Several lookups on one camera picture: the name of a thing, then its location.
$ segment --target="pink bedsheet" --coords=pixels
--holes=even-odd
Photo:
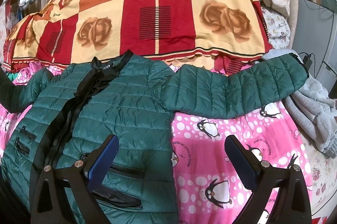
[[[42,67],[39,63],[30,63],[30,67],[21,70],[14,83],[26,84]],[[56,67],[49,66],[48,69],[54,75],[60,74]],[[10,114],[0,105],[0,157],[15,127],[29,109]],[[302,168],[311,197],[311,168],[296,125],[280,101],[266,106],[265,113],[260,111],[257,109],[229,120],[206,119],[179,112],[175,114],[171,160],[179,223],[231,224],[250,197],[251,191],[244,188],[225,154],[225,138],[229,135],[235,135],[259,160],[267,160],[275,167],[286,168],[292,155],[298,155],[295,164]],[[267,222],[277,191],[272,191],[259,224]]]

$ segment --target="green cloth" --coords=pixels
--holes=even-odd
[[[6,73],[10,81],[14,81],[19,73]]]
[[[21,112],[33,103],[14,130],[2,159],[4,177],[27,208],[30,171],[39,142],[91,69],[87,63],[71,64],[58,76],[41,69],[27,86],[14,86],[0,72],[0,90],[6,90],[0,93],[0,103],[7,110]],[[174,73],[162,61],[134,55],[119,77],[83,106],[57,167],[71,166],[83,153],[98,148],[109,134],[115,134],[120,149],[114,164],[142,170],[144,178],[107,173],[104,186],[142,202],[138,208],[120,209],[99,201],[111,223],[178,223],[171,162],[174,112],[234,118],[290,95],[303,86],[306,79],[306,69],[290,54],[228,77],[190,65],[183,65]],[[23,126],[36,136],[35,140],[20,132]],[[29,149],[28,155],[19,151],[18,137]],[[69,191],[67,189],[75,218],[84,224]]]

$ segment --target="black clamp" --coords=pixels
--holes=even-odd
[[[92,192],[97,189],[119,150],[117,136],[109,135],[103,144],[85,160],[78,160],[68,168],[45,166],[41,173],[31,224],[76,224],[65,188],[71,188],[86,224],[111,224]]]
[[[282,169],[259,161],[235,136],[225,140],[225,152],[246,189],[252,191],[233,224],[258,223],[273,188],[279,187],[268,224],[311,224],[306,183],[298,165]]]

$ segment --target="zipper pocket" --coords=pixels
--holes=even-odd
[[[93,196],[105,203],[118,208],[141,208],[142,201],[136,197],[126,195],[119,191],[101,185],[92,192]]]
[[[88,155],[90,153],[83,153],[81,156],[81,160],[87,159]],[[116,164],[111,164],[108,172],[117,174],[120,176],[125,176],[128,178],[133,178],[133,179],[144,179],[145,173],[142,170],[139,169],[133,169],[133,168],[128,168],[128,167],[122,167]]]
[[[33,135],[32,133],[28,132],[28,131],[26,130],[26,126],[22,126],[22,128],[21,128],[21,130],[20,130],[20,133],[21,133],[23,136],[27,137],[27,138],[28,138],[29,140],[31,140],[31,141],[35,141],[35,139],[36,139],[36,135]]]
[[[19,153],[21,153],[25,156],[29,155],[30,149],[26,145],[24,145],[20,142],[19,137],[16,138],[15,146],[16,146],[16,149],[18,150]]]

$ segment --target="penguin print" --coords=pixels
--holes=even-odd
[[[300,161],[298,159],[298,156],[295,157],[295,154],[293,154],[292,158],[290,159],[290,162],[287,166],[287,169],[290,169],[294,164],[300,166]]]
[[[276,115],[281,114],[274,103],[269,103],[263,106],[260,110],[260,115],[263,117],[277,118]]]
[[[223,208],[221,204],[230,203],[230,187],[228,180],[215,183],[218,179],[214,179],[210,185],[205,190],[206,198],[211,201],[214,205]]]
[[[175,167],[176,164],[179,162],[179,157],[176,155],[176,153],[174,151],[172,153],[171,161],[172,161],[172,166],[173,167]]]
[[[264,209],[257,224],[266,224],[268,221],[268,218],[269,218],[269,212],[266,209]]]
[[[258,159],[258,161],[262,161],[263,154],[260,151],[260,149],[259,148],[252,148],[248,144],[246,144],[246,145],[248,146],[249,151],[251,151],[253,153],[253,155]]]
[[[202,120],[197,123],[197,127],[200,131],[204,132],[210,138],[220,136],[218,132],[218,128],[215,123],[205,122],[206,120]]]

